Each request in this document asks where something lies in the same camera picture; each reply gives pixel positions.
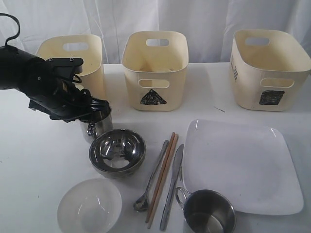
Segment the wooden chopstick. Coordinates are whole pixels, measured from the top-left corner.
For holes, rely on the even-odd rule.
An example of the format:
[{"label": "wooden chopstick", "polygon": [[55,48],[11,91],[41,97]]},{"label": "wooden chopstick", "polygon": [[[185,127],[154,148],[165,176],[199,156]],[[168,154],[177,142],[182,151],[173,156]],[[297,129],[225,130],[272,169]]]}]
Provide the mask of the wooden chopstick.
[{"label": "wooden chopstick", "polygon": [[175,133],[173,132],[172,135],[171,135],[171,138],[170,138],[169,145],[168,145],[167,150],[166,150],[165,157],[164,157],[164,159],[163,159],[163,163],[162,163],[162,167],[161,167],[161,170],[160,170],[160,174],[159,174],[159,177],[158,177],[157,182],[156,182],[155,191],[154,191],[154,194],[153,194],[153,196],[152,196],[151,203],[150,203],[149,208],[148,208],[148,213],[147,213],[147,217],[146,217],[146,222],[149,222],[150,215],[151,215],[151,211],[152,211],[152,209],[153,209],[153,207],[154,207],[154,204],[155,204],[155,201],[156,201],[156,194],[157,194],[158,191],[159,191],[161,179],[162,179],[162,176],[163,176],[163,172],[164,172],[164,169],[165,169],[166,162],[167,162],[167,160],[168,160],[168,158],[169,158],[169,155],[170,155],[170,150],[171,150],[171,148],[172,148],[172,144],[173,144],[174,138],[175,138]]},{"label": "wooden chopstick", "polygon": [[164,170],[164,173],[163,173],[163,176],[162,176],[162,179],[161,179],[161,183],[160,183],[160,186],[159,186],[159,191],[156,194],[155,204],[153,206],[153,209],[152,209],[152,212],[151,212],[151,215],[150,215],[150,219],[149,219],[149,222],[148,222],[148,226],[147,226],[148,229],[151,228],[152,222],[153,222],[155,214],[156,214],[156,209],[157,209],[157,206],[159,204],[159,201],[160,201],[160,198],[161,198],[161,194],[162,194],[162,191],[163,191],[163,188],[164,188],[164,184],[166,182],[166,178],[167,178],[167,175],[168,175],[170,167],[171,167],[172,159],[174,157],[174,152],[175,152],[177,141],[178,141],[178,134],[175,134],[174,141],[173,141],[173,144],[172,144],[172,147],[171,147],[171,150],[170,150],[169,158],[168,158],[167,163],[165,165],[165,170]]}]

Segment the white backdrop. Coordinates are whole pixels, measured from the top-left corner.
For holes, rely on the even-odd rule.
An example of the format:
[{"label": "white backdrop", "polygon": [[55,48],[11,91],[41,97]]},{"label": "white backdrop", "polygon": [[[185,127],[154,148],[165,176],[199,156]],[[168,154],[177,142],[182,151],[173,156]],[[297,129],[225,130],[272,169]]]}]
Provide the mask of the white backdrop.
[{"label": "white backdrop", "polygon": [[[190,62],[228,61],[233,33],[273,29],[291,33],[311,55],[311,0],[0,0],[0,12],[21,23],[11,44],[35,53],[53,36],[92,33],[104,39],[105,63],[120,63],[130,34],[183,33]],[[16,31],[0,17],[0,45]]]}]

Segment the white table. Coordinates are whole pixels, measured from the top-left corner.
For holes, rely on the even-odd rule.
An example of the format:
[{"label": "white table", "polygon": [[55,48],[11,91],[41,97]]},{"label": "white table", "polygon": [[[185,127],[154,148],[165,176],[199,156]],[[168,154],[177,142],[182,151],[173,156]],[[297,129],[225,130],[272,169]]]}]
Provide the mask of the white table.
[{"label": "white table", "polygon": [[[178,110],[141,112],[128,104],[122,66],[104,66],[114,127],[137,131],[147,145],[145,162],[137,173],[113,180],[121,192],[123,208],[112,233],[159,232],[170,174],[150,230],[144,223],[145,213],[136,213],[132,204],[143,193],[163,141],[174,131],[180,135],[178,145],[184,143],[188,124],[196,118],[270,126],[283,133],[290,149],[304,209],[291,216],[237,213],[236,233],[311,232],[310,78],[291,110],[250,111],[235,103],[228,68],[228,63],[190,64]],[[56,212],[62,196],[83,180],[101,177],[88,159],[89,144],[79,122],[52,121],[28,109],[28,98],[18,91],[0,91],[0,101],[0,232],[59,233]],[[166,232],[180,233],[182,226],[183,213],[174,200]]]}]

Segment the metal cup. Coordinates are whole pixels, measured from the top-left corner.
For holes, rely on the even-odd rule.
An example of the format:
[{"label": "metal cup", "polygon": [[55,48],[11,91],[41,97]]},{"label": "metal cup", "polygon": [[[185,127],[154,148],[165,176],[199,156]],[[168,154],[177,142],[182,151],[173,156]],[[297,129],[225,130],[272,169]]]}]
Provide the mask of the metal cup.
[{"label": "metal cup", "polygon": [[113,130],[112,119],[111,119],[111,108],[109,107],[109,112],[96,112],[94,119],[91,122],[82,122],[82,133],[84,139],[92,143],[99,135]]},{"label": "metal cup", "polygon": [[[185,198],[184,203],[178,196],[179,191]],[[234,231],[235,211],[228,199],[220,193],[207,189],[190,193],[182,187],[177,187],[175,196],[184,212],[184,233],[232,233]]]}]

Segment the metal spoon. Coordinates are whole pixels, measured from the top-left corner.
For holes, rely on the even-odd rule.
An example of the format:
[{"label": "metal spoon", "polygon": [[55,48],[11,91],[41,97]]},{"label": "metal spoon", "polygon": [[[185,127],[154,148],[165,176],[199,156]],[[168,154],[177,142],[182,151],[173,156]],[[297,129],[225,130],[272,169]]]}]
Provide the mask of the metal spoon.
[{"label": "metal spoon", "polygon": [[152,181],[155,177],[156,171],[159,168],[159,165],[161,163],[161,160],[165,154],[165,151],[166,151],[168,145],[169,145],[168,140],[165,140],[163,143],[163,147],[162,147],[162,150],[160,152],[160,155],[159,155],[157,162],[155,164],[154,170],[151,173],[151,176],[150,176],[150,179],[148,181],[146,190],[145,190],[144,194],[140,198],[138,198],[138,200],[133,205],[134,209],[138,212],[144,212],[149,207],[148,192],[149,192],[149,189],[150,189]]}]

